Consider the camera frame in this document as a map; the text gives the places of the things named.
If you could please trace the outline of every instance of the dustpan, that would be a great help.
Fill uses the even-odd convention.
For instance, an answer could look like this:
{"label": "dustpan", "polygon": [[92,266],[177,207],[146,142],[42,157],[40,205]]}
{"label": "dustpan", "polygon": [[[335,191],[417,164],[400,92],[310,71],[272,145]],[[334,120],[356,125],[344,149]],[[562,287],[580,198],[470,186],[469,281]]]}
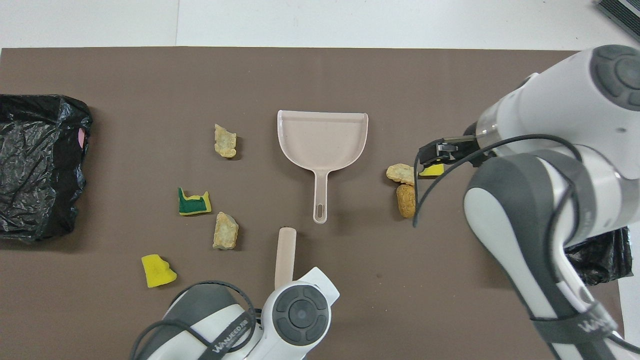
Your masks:
{"label": "dustpan", "polygon": [[313,219],[327,219],[327,179],[356,161],[367,142],[366,113],[278,111],[280,148],[291,162],[316,176]]}

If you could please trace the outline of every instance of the white floor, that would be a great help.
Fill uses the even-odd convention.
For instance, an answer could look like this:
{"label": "white floor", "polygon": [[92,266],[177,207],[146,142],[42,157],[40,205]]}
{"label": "white floor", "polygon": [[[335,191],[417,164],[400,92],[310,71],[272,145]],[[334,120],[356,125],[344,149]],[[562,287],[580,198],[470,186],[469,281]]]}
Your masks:
{"label": "white floor", "polygon": [[[640,47],[589,0],[0,0],[3,47],[278,46],[581,50]],[[632,226],[632,237],[640,224]],[[636,277],[621,279],[640,343]]]}

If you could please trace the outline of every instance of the trash bag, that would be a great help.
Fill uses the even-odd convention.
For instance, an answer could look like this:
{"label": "trash bag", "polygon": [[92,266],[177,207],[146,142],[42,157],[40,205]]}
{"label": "trash bag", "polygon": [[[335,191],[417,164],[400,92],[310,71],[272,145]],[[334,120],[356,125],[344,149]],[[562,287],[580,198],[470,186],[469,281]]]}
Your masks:
{"label": "trash bag", "polygon": [[629,228],[610,231],[564,250],[586,285],[632,276]]}
{"label": "trash bag", "polygon": [[0,240],[73,231],[92,122],[67,96],[0,95]]}

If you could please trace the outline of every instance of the brown table surface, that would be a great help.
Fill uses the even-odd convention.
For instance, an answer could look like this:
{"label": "brown table surface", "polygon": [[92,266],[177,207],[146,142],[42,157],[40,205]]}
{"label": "brown table surface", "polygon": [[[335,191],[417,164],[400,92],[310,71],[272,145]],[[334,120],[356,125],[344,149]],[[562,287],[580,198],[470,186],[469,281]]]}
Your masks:
{"label": "brown table surface", "polygon": [[[445,49],[3,49],[0,92],[65,94],[94,125],[76,230],[34,246],[0,244],[0,357],[122,359],[175,294],[232,282],[261,306],[273,290],[278,229],[298,230],[295,277],[313,266],[340,290],[315,359],[550,359],[498,265],[462,212],[473,169],[428,199],[417,229],[399,216],[385,170],[460,135],[524,77],[566,51]],[[278,145],[279,109],[366,112],[354,164],[329,176],[328,221],[311,217],[313,175]],[[214,123],[239,156],[213,150]],[[177,188],[211,194],[182,217]],[[241,230],[211,247],[215,214]],[[140,257],[178,273],[149,289]],[[618,285],[593,293],[621,324]]]}

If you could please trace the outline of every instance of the velcro strap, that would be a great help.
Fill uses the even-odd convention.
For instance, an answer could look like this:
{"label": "velcro strap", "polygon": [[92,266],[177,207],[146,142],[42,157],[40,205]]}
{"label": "velcro strap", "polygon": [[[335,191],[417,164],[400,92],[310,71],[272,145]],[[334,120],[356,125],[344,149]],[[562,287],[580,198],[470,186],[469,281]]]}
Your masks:
{"label": "velcro strap", "polygon": [[618,328],[599,302],[595,302],[585,313],[563,319],[531,319],[540,336],[547,343],[581,344],[600,340]]}
{"label": "velcro strap", "polygon": [[249,315],[244,312],[232,321],[227,328],[207,347],[198,360],[220,360],[229,349],[242,338],[249,328]]}

